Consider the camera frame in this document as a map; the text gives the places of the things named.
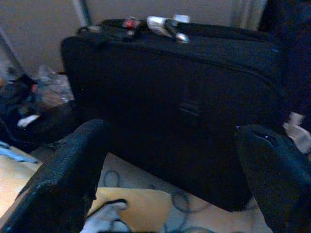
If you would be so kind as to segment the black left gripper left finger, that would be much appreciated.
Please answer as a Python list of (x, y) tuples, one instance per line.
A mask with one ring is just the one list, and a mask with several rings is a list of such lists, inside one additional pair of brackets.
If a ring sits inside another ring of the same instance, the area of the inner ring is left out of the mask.
[(44, 162), (0, 218), (2, 233), (79, 233), (96, 199), (110, 126), (83, 123)]

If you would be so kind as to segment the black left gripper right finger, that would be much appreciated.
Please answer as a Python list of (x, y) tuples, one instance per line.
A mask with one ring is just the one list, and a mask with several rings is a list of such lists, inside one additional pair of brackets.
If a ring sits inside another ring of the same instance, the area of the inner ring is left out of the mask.
[(311, 162), (285, 133), (236, 130), (237, 153), (266, 224), (275, 233), (311, 231)]

